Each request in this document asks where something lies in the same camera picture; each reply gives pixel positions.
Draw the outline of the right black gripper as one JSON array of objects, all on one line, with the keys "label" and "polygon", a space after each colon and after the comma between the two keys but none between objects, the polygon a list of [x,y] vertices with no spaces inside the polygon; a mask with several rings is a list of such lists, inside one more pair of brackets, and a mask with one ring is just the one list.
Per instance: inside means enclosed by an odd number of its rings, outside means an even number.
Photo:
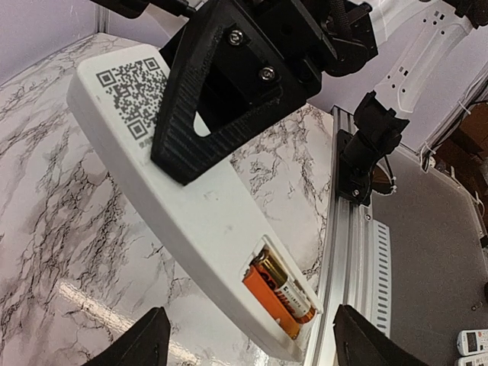
[{"label": "right black gripper", "polygon": [[206,2],[160,51],[170,73],[151,160],[187,185],[304,106],[323,73],[361,70],[378,55],[371,12],[351,1]]}]

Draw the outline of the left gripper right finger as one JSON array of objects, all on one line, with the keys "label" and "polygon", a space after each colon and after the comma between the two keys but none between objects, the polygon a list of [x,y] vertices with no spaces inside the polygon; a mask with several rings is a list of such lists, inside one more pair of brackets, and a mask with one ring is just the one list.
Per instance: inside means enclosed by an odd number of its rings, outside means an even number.
[{"label": "left gripper right finger", "polygon": [[333,323],[339,365],[419,365],[350,305],[339,305]]}]

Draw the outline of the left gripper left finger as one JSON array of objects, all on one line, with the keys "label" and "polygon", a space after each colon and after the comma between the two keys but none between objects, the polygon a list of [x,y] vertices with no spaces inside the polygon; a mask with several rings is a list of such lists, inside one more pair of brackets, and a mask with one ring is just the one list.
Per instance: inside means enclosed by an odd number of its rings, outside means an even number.
[{"label": "left gripper left finger", "polygon": [[153,307],[121,337],[83,366],[165,366],[171,325],[163,307]]}]

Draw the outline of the orange AA battery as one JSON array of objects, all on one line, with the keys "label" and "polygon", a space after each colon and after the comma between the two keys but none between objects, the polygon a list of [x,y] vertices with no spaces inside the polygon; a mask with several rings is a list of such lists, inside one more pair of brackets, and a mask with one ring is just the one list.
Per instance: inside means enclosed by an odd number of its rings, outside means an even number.
[{"label": "orange AA battery", "polygon": [[287,311],[254,266],[249,266],[242,282],[287,335],[291,339],[296,339],[301,324]]}]

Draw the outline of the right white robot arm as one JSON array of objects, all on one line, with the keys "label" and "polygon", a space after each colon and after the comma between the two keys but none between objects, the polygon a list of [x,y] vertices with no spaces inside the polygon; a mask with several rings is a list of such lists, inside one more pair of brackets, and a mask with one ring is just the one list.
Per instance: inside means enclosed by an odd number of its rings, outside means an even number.
[{"label": "right white robot arm", "polygon": [[377,161],[399,144],[437,64],[487,24],[485,1],[208,1],[179,12],[188,22],[161,50],[170,74],[151,158],[183,185],[301,108],[323,74],[359,71],[425,13],[417,39],[355,111],[353,141]]}]

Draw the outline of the spare white remote control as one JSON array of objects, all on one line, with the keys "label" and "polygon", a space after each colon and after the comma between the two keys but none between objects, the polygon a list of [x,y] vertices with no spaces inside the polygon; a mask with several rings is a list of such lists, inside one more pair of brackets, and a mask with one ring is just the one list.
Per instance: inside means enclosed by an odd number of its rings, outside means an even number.
[{"label": "spare white remote control", "polygon": [[487,352],[487,329],[463,330],[457,336],[457,349],[462,356]]}]

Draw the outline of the front aluminium rail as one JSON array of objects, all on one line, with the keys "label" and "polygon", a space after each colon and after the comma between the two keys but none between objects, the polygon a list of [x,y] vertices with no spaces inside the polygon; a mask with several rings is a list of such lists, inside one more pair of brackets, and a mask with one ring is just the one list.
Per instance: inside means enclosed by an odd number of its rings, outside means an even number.
[{"label": "front aluminium rail", "polygon": [[324,234],[322,269],[319,274],[318,298],[323,302],[323,313],[313,321],[305,365],[333,365],[336,344],[333,320],[341,304],[354,307],[367,320],[372,320],[377,271],[374,241],[373,207],[356,206],[339,196],[338,132],[354,133],[352,115],[335,106],[331,111],[332,168],[330,199]]}]

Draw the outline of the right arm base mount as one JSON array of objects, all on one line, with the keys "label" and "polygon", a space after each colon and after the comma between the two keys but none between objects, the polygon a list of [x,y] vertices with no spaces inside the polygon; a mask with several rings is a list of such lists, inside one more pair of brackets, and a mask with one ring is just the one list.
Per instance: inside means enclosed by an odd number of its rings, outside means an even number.
[{"label": "right arm base mount", "polygon": [[371,91],[354,113],[358,128],[351,134],[340,130],[338,142],[338,195],[356,205],[371,203],[373,171],[377,163],[400,144],[409,120],[397,117],[394,109],[385,108]]}]

